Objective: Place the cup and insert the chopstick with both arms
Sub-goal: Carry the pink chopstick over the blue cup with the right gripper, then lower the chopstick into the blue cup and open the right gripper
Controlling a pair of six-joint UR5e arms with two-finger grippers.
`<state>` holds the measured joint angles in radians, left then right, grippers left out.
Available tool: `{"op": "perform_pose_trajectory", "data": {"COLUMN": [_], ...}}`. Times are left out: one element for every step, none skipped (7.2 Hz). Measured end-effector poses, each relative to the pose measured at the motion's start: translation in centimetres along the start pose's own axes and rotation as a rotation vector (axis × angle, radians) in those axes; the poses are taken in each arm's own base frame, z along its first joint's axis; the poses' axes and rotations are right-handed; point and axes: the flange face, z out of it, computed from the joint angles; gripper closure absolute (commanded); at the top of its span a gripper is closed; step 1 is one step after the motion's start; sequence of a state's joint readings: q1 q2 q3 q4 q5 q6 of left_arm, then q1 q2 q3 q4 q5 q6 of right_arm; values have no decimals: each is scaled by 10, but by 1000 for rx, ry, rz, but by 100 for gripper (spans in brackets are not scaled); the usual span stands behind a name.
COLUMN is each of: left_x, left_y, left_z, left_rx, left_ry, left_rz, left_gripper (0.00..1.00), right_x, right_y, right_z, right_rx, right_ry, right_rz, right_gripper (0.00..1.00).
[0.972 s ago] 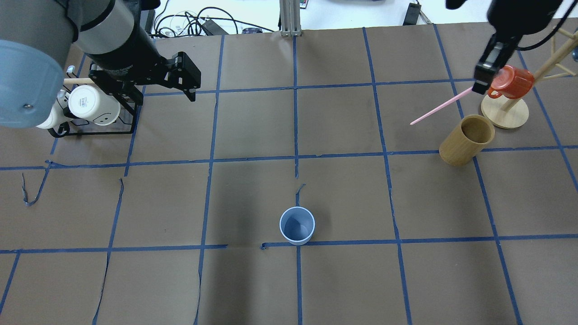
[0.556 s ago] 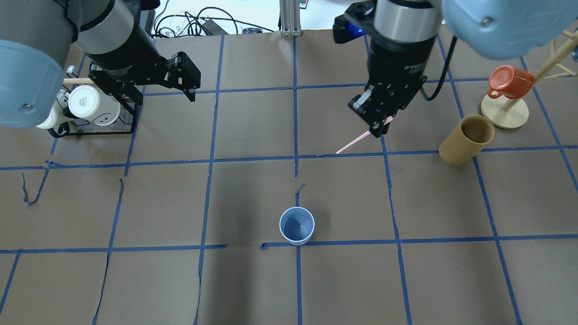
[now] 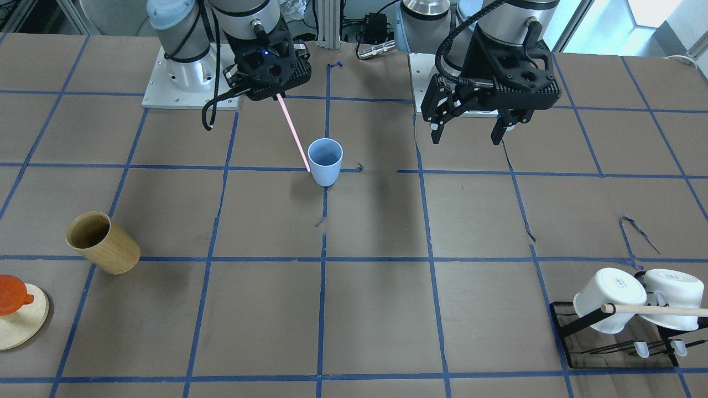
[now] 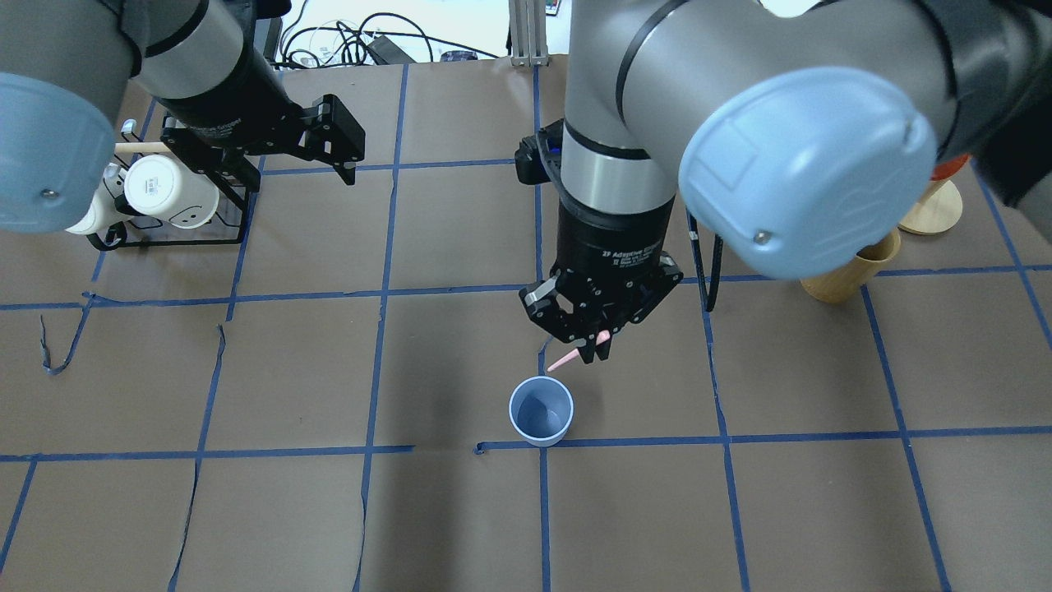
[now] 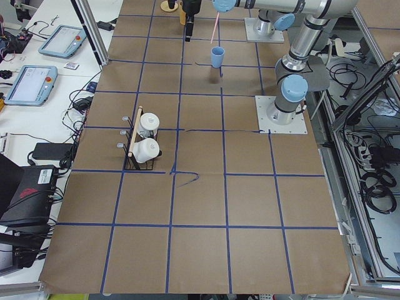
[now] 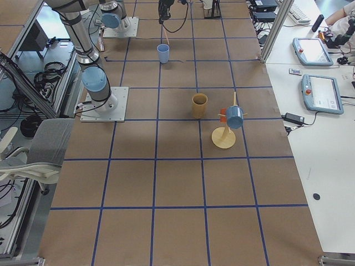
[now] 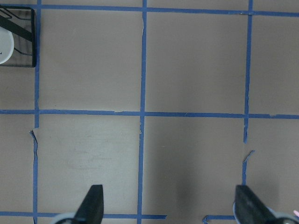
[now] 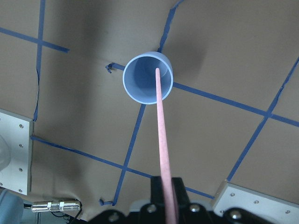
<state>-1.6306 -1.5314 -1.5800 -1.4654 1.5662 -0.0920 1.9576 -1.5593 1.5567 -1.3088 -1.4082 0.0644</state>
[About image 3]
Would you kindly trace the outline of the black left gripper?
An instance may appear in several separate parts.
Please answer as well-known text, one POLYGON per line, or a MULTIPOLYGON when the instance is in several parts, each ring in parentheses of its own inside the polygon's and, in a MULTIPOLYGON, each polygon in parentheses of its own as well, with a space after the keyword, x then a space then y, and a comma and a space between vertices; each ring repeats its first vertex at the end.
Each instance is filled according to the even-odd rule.
POLYGON ((469 111, 498 113, 491 141, 499 145, 506 131, 528 123, 535 111, 548 110, 562 97, 550 48, 537 36, 524 38, 520 45, 472 36, 460 71, 447 66, 446 58, 433 56, 433 72, 420 104, 435 145, 445 124, 469 111))

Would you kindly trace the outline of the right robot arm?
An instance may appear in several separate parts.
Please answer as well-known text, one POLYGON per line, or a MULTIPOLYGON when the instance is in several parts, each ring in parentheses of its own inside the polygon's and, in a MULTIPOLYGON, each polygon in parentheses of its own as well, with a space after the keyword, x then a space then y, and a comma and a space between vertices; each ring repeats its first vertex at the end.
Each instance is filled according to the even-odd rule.
POLYGON ((260 101, 307 83, 310 53, 294 40, 276 1, 149 1, 161 43, 145 108, 228 109, 244 95, 260 101))

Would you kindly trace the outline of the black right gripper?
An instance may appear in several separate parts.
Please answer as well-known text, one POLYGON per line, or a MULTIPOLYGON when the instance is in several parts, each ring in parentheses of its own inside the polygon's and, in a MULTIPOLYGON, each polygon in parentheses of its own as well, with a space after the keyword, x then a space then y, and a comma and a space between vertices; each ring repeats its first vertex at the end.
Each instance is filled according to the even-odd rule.
POLYGON ((276 98, 311 79, 310 52, 303 40, 294 40, 287 25, 276 25, 270 33, 258 28, 254 39, 228 35, 227 42, 233 65, 223 76, 235 96, 245 94, 251 101, 276 98))

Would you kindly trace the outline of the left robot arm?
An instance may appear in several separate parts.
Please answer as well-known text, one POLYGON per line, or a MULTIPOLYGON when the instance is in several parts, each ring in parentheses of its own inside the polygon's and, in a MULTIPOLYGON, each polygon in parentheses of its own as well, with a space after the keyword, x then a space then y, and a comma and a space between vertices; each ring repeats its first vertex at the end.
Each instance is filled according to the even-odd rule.
POLYGON ((469 111, 495 111, 491 132, 500 144, 508 129, 551 108, 562 90, 544 42, 557 1, 402 1, 394 42, 405 53, 433 56, 420 112, 438 144, 444 128, 469 111))

